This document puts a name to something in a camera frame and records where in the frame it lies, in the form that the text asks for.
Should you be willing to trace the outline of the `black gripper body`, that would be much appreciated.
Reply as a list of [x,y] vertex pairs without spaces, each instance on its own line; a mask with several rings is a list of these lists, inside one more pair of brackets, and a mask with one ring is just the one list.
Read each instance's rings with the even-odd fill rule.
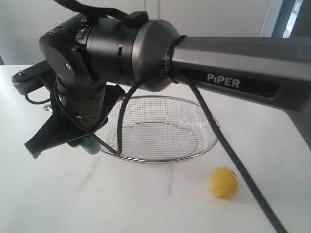
[[95,135],[108,122],[108,115],[117,101],[125,96],[119,85],[90,86],[84,90],[53,86],[51,103],[56,127],[68,139],[65,143],[82,144],[91,137],[101,146],[109,145]]

